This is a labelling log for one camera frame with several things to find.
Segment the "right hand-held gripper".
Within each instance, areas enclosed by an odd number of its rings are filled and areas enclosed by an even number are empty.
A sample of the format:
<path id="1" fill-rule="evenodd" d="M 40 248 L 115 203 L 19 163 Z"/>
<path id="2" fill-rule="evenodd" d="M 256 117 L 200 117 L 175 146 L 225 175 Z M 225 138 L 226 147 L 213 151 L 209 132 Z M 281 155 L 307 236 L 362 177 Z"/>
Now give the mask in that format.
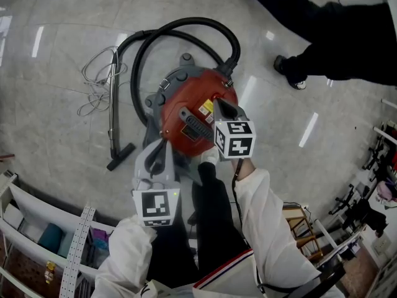
<path id="1" fill-rule="evenodd" d="M 245 111 L 224 98 L 213 101 L 214 144 L 224 159 L 250 158 L 254 151 L 256 130 Z"/>

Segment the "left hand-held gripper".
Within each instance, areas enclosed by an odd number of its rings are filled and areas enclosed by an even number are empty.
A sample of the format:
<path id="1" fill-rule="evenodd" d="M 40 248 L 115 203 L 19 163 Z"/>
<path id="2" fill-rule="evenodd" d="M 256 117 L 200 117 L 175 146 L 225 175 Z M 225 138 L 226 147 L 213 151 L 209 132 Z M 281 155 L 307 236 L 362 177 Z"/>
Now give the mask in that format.
<path id="1" fill-rule="evenodd" d="M 140 152 L 135 160 L 135 177 L 157 181 L 175 180 L 173 149 L 169 141 L 158 139 Z M 138 218 L 145 227 L 167 227 L 174 223 L 180 188 L 149 179 L 137 179 L 132 196 Z"/>

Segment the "red vacuum cleaner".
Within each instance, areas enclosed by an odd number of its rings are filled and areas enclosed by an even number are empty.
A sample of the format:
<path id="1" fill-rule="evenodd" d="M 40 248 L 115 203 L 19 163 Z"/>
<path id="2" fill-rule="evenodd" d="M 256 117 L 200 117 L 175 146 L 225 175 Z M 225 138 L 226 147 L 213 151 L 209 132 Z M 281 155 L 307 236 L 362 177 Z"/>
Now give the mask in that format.
<path id="1" fill-rule="evenodd" d="M 179 67 L 145 99 L 152 113 L 147 116 L 143 145 L 166 139 L 172 146 L 176 173 L 200 183 L 191 162 L 213 146 L 213 100 L 221 97 L 238 103 L 231 83 L 216 70 L 196 65 L 191 54 L 182 54 Z"/>

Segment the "person's right forearm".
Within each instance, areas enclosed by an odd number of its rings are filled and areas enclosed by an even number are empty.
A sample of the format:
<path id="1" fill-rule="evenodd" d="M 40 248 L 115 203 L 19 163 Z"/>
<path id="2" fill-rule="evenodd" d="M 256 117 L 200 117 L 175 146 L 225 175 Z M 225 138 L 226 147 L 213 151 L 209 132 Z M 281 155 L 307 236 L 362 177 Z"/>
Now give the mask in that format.
<path id="1" fill-rule="evenodd" d="M 282 213 L 283 201 L 271 190 L 267 170 L 256 168 L 250 159 L 245 159 L 235 190 L 242 208 L 243 234 L 256 253 L 297 251 Z"/>

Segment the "person's left forearm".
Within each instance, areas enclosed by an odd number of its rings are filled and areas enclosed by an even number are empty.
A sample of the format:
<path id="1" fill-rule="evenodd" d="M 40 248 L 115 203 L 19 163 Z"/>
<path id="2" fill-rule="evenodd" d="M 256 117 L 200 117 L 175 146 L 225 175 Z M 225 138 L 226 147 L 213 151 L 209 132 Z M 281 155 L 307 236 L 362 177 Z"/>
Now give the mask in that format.
<path id="1" fill-rule="evenodd" d="M 109 271 L 114 281 L 137 291 L 146 281 L 156 231 L 137 215 L 121 220 L 109 238 Z"/>

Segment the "thin silver metal rod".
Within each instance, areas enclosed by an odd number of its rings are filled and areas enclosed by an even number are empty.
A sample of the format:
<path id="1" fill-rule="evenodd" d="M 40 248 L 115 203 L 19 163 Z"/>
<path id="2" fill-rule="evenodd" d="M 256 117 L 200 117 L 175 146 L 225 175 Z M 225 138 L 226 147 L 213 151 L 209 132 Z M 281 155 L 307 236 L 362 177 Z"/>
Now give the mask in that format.
<path id="1" fill-rule="evenodd" d="M 109 130 L 110 156 L 112 159 L 117 158 L 117 146 L 115 143 L 115 93 L 116 93 L 116 74 L 118 73 L 118 51 L 114 51 L 109 71 Z"/>

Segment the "person's leg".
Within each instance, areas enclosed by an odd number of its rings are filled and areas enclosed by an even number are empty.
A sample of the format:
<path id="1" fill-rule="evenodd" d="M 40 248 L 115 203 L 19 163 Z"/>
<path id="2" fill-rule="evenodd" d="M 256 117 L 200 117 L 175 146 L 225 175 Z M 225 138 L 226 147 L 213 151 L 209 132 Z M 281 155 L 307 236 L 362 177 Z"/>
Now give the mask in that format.
<path id="1" fill-rule="evenodd" d="M 182 210 L 177 209 L 172 225 L 154 230 L 156 238 L 151 242 L 152 255 L 146 279 L 170 288 L 197 281 L 199 271 L 189 246 Z"/>
<path id="2" fill-rule="evenodd" d="M 244 238 L 234 226 L 225 184 L 216 178 L 211 162 L 198 166 L 201 185 L 192 185 L 197 218 L 198 271 L 204 277 L 247 250 Z"/>

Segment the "person's left leg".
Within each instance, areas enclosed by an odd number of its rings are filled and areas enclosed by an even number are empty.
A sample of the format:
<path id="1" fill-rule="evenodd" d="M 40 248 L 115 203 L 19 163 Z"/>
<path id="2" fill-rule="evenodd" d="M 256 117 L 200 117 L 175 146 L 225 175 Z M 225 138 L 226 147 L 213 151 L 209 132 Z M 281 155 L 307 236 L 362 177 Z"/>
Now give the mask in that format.
<path id="1" fill-rule="evenodd" d="M 199 271 L 189 246 L 182 210 L 177 209 L 172 225 L 154 230 L 156 238 L 151 242 L 152 255 L 146 279 L 170 288 L 197 281 Z"/>

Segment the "purple soft item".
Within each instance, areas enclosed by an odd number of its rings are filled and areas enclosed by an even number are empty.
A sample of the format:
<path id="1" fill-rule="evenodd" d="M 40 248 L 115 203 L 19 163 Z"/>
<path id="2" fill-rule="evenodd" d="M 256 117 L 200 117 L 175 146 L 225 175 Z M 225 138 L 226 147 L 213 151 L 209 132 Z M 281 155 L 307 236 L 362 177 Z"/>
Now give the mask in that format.
<path id="1" fill-rule="evenodd" d="M 92 242 L 95 247 L 107 250 L 109 248 L 109 235 L 104 230 L 93 228 Z"/>

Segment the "teal rolled cloth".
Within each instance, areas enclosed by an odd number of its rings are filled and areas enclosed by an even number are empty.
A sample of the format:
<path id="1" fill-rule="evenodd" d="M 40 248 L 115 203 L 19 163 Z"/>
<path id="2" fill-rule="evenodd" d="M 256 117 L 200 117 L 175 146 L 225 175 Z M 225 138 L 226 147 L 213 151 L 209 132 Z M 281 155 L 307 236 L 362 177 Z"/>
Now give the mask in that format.
<path id="1" fill-rule="evenodd" d="M 42 233 L 38 245 L 44 249 L 57 254 L 63 238 L 63 231 L 59 226 L 49 223 Z"/>

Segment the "person's torso in white jacket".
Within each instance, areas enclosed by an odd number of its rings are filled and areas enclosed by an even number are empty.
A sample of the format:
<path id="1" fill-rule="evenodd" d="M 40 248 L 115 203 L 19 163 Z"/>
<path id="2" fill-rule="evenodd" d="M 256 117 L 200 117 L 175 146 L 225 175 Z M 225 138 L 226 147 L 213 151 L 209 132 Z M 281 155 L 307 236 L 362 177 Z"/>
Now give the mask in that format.
<path id="1" fill-rule="evenodd" d="M 286 264 L 269 258 L 271 268 L 264 269 L 267 281 L 276 285 L 276 281 L 289 281 L 287 288 L 304 285 L 319 276 L 319 271 L 297 250 L 280 254 L 278 258 L 288 259 Z M 282 294 L 271 291 L 261 294 L 254 280 L 254 251 L 245 250 L 215 271 L 206 275 L 195 284 L 171 289 L 164 284 L 151 280 L 137 291 L 131 291 L 114 281 L 109 271 L 109 256 L 101 264 L 95 280 L 95 289 L 91 298 L 280 298 Z M 260 273 L 260 280 L 265 280 Z"/>

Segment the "white metal shelving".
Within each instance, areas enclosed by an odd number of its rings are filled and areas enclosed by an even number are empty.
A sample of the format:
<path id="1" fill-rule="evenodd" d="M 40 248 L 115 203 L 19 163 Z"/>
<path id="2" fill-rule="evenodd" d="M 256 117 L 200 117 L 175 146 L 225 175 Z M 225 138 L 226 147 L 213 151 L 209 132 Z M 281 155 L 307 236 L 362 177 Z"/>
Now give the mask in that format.
<path id="1" fill-rule="evenodd" d="M 38 245 L 49 223 L 63 231 L 57 254 Z M 89 205 L 72 214 L 24 191 L 16 174 L 0 174 L 0 298 L 90 298 L 98 268 L 108 255 L 93 245 L 92 229 L 110 234 Z M 45 282 L 47 261 L 56 264 Z"/>

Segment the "brown glass bottle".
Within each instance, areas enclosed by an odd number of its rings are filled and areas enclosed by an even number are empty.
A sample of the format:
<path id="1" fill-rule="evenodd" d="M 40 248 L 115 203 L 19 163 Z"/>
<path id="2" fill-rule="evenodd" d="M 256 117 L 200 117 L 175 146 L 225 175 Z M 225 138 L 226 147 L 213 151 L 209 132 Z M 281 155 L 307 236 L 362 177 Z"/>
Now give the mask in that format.
<path id="1" fill-rule="evenodd" d="M 45 282 L 50 284 L 55 277 L 56 264 L 52 261 L 47 261 L 45 270 Z"/>

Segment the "black office chair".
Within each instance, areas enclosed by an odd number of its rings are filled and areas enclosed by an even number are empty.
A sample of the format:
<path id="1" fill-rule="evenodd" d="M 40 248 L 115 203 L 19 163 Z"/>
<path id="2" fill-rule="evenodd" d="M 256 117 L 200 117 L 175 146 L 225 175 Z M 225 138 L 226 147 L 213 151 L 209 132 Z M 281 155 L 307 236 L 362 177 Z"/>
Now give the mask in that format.
<path id="1" fill-rule="evenodd" d="M 343 211 L 341 225 L 342 229 L 351 228 L 356 231 L 359 227 L 368 226 L 380 238 L 388 225 L 386 215 L 373 209 L 365 197 L 370 192 L 368 186 L 360 191 L 359 186 L 348 185 L 348 192 L 344 197 L 336 197 L 336 206 L 328 212 L 329 215 L 336 215 Z"/>
<path id="2" fill-rule="evenodd" d="M 369 170 L 369 181 L 397 182 L 397 144 L 377 135 L 376 144 L 368 148 L 369 158 L 363 170 Z"/>

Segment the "pink bag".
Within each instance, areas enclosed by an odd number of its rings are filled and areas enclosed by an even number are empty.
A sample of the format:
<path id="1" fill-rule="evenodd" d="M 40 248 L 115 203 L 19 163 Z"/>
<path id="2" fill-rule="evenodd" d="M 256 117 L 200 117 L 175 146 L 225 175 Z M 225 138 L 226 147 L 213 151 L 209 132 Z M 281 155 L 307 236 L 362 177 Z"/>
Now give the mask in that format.
<path id="1" fill-rule="evenodd" d="M 397 202 L 397 188 L 393 183 L 380 181 L 376 190 L 381 200 Z"/>

